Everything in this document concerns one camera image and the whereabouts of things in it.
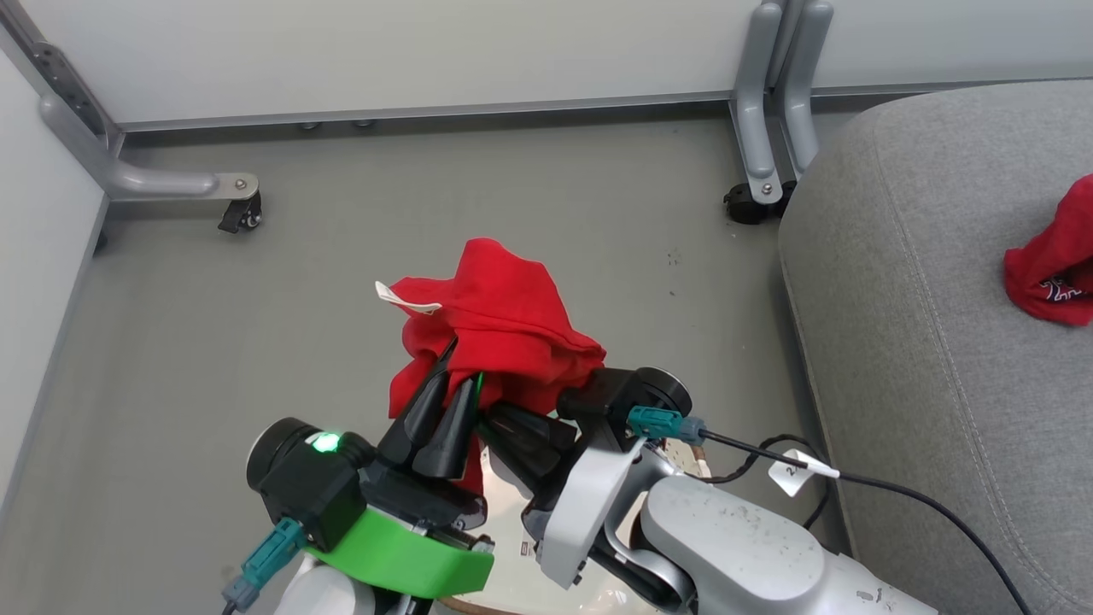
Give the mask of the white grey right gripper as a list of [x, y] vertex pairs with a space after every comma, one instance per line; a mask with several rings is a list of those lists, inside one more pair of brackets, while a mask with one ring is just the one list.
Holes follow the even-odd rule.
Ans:
[[477, 435], [534, 497], [559, 497], [549, 511], [536, 502], [522, 510], [522, 527], [534, 539], [534, 560], [546, 579], [568, 589], [577, 584], [581, 565], [593, 558], [633, 591], [651, 587], [635, 572], [628, 556], [610, 541], [598, 540], [632, 464], [640, 459], [644, 437], [626, 452], [589, 445], [564, 483], [564, 454], [579, 435], [574, 425], [497, 401], [487, 409], [487, 423], [477, 425]]

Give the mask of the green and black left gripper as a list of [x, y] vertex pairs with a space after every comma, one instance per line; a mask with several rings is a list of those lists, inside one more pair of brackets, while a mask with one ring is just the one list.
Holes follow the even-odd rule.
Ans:
[[487, 500], [444, 480], [465, 476], [484, 379], [475, 374], [462, 381], [440, 421], [457, 343], [450, 340], [442, 351], [377, 447], [393, 465], [411, 466], [440, 424], [434, 446], [434, 475], [440, 478], [383, 460], [364, 468], [359, 486], [366, 508], [334, 548], [305, 548], [317, 561], [360, 583], [428, 600], [487, 586], [493, 542], [471, 534], [487, 522]]

